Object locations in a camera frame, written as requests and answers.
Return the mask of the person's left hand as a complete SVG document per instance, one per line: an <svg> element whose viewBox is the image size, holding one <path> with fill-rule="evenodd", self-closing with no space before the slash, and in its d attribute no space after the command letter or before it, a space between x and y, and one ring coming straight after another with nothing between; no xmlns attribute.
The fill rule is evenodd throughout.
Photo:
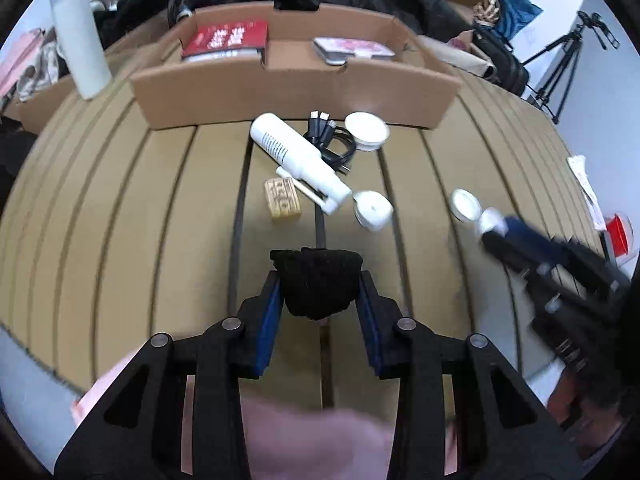
<svg viewBox="0 0 640 480"><path fill-rule="evenodd" d="M242 399L254 479L384 479L393 428L351 410L299 410Z"/></svg>

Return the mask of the person's right hand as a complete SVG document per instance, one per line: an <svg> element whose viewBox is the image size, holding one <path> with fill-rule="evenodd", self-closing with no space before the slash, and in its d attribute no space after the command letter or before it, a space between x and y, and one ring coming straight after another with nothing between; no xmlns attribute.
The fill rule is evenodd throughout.
<svg viewBox="0 0 640 480"><path fill-rule="evenodd" d="M626 424L617 404L604 408L588 398L568 368L562 370L549 396L547 408L559 425L570 428L582 460L595 456Z"/></svg>

